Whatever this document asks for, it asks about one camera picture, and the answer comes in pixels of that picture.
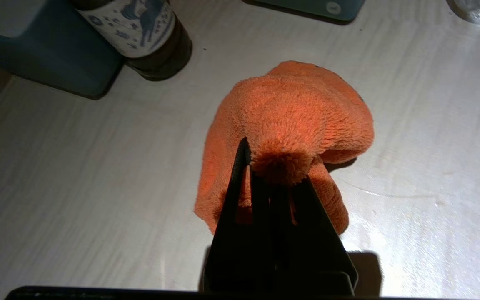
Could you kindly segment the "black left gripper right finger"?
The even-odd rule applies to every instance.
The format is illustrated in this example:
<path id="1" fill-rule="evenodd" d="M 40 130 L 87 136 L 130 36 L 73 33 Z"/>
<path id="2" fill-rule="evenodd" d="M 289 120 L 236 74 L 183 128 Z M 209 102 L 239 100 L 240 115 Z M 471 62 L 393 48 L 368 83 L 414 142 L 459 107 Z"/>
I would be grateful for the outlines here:
<path id="1" fill-rule="evenodd" d="M 271 234 L 276 288 L 306 295 L 353 295 L 358 273 L 310 181 L 275 186 Z"/>

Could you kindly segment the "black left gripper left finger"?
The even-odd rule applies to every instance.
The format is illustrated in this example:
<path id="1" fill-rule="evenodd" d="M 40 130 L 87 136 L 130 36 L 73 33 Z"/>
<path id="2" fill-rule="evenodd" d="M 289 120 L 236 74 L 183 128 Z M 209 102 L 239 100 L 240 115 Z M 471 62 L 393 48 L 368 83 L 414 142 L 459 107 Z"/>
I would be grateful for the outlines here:
<path id="1" fill-rule="evenodd" d="M 270 235 L 272 188 L 250 167 L 251 150 L 246 138 L 237 148 L 232 173 L 216 232 L 202 270 L 205 293 L 255 293 L 269 290 L 274 271 Z M 240 197 L 250 184 L 252 222 L 238 222 Z"/>

